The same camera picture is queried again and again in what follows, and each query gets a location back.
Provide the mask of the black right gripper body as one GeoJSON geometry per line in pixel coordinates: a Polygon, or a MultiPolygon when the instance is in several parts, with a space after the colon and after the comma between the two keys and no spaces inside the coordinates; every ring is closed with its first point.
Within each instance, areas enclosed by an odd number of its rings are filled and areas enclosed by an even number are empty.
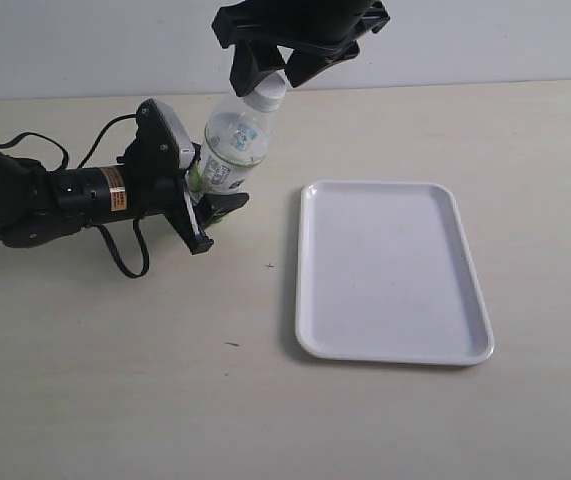
{"type": "Polygon", "coordinates": [[[212,29],[220,45],[239,41],[337,50],[390,21],[380,1],[242,1],[223,6],[212,29]]]}

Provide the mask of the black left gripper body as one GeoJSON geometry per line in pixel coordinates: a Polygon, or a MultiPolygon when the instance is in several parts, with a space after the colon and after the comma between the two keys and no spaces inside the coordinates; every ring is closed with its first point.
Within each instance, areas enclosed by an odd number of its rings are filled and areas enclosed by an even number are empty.
{"type": "Polygon", "coordinates": [[[189,168],[170,175],[153,169],[144,155],[142,142],[137,138],[137,111],[134,140],[118,158],[132,208],[138,214],[164,215],[191,254],[205,253],[213,245],[213,240],[204,233],[197,220],[184,180],[189,168]]]}

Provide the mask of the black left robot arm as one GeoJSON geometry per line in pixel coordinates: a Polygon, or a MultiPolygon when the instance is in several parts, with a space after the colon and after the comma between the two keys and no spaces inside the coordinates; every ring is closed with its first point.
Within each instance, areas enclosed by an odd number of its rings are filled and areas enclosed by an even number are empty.
{"type": "Polygon", "coordinates": [[[241,192],[193,197],[187,173],[200,148],[175,111],[147,99],[131,119],[135,137],[113,165],[61,165],[5,154],[0,144],[0,241],[10,248],[33,248],[74,235],[83,228],[161,215],[193,254],[208,251],[207,228],[249,200],[241,192]]]}

